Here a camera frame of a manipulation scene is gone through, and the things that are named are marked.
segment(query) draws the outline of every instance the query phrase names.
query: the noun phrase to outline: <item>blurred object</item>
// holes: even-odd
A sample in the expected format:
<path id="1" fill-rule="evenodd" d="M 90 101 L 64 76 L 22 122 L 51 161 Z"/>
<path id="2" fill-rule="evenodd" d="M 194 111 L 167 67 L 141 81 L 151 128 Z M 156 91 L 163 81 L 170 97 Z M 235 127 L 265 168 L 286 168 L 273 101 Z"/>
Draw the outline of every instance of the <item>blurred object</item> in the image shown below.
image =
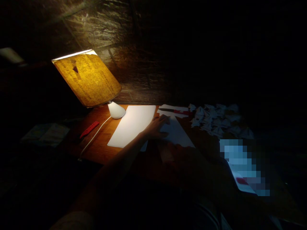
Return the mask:
<path id="1" fill-rule="evenodd" d="M 18 67 L 24 67 L 28 65 L 25 60 L 20 57 L 11 47 L 0 49 L 0 55 Z"/>
<path id="2" fill-rule="evenodd" d="M 68 133 L 69 128 L 56 123 L 34 126 L 21 140 L 38 146 L 57 147 Z"/>

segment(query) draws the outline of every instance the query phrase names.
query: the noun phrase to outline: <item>paper pile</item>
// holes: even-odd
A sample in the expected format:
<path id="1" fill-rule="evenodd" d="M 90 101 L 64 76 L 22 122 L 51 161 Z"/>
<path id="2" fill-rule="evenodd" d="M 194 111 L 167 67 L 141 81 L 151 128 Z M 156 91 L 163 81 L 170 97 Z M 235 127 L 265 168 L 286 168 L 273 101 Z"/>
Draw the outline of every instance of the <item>paper pile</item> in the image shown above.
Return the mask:
<path id="1" fill-rule="evenodd" d="M 196 106 L 190 104 L 189 108 L 193 111 Z M 224 132 L 231 133 L 235 137 L 253 139 L 254 134 L 249 128 L 241 130 L 236 125 L 237 123 L 233 123 L 241 120 L 241 115 L 238 112 L 239 107 L 237 104 L 232 104 L 229 107 L 222 104 L 217 104 L 216 107 L 205 104 L 204 108 L 201 106 L 197 108 L 194 118 L 190 121 L 192 123 L 191 127 L 199 126 L 200 130 L 206 131 L 209 135 L 217 136 L 219 139 L 223 137 Z"/>

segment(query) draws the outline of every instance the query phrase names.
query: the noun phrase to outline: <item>white lamp base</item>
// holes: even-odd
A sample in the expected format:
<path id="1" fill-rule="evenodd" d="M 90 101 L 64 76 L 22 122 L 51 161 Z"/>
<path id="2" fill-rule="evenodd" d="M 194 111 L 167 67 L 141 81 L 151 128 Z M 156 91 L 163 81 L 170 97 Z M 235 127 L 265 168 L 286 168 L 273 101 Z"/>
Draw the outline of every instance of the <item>white lamp base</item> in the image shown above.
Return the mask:
<path id="1" fill-rule="evenodd" d="M 123 107 L 121 107 L 120 105 L 116 104 L 113 101 L 108 102 L 108 107 L 109 107 L 110 115 L 113 119 L 122 118 L 126 113 Z"/>

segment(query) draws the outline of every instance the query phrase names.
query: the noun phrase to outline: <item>lamp light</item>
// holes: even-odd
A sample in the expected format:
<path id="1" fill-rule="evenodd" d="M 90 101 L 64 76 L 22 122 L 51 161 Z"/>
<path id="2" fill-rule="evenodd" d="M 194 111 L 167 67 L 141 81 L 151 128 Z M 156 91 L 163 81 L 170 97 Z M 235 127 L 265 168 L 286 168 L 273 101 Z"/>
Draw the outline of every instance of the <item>lamp light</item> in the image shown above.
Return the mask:
<path id="1" fill-rule="evenodd" d="M 84 106 L 108 103 L 112 118 L 125 115 L 125 109 L 111 101 L 122 87 L 94 50 L 59 57 L 52 63 Z"/>

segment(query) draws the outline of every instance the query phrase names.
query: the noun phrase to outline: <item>hand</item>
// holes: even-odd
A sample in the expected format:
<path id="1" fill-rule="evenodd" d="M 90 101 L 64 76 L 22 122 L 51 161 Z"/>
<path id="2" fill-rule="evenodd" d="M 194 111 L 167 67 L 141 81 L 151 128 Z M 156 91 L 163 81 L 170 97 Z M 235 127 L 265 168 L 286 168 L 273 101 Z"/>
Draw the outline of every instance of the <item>hand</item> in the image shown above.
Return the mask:
<path id="1" fill-rule="evenodd" d="M 154 117 L 150 124 L 144 129 L 142 134 L 146 139 L 161 139 L 168 136 L 169 133 L 160 132 L 160 129 L 164 124 L 169 125 L 169 117 L 164 114 L 160 117 Z"/>

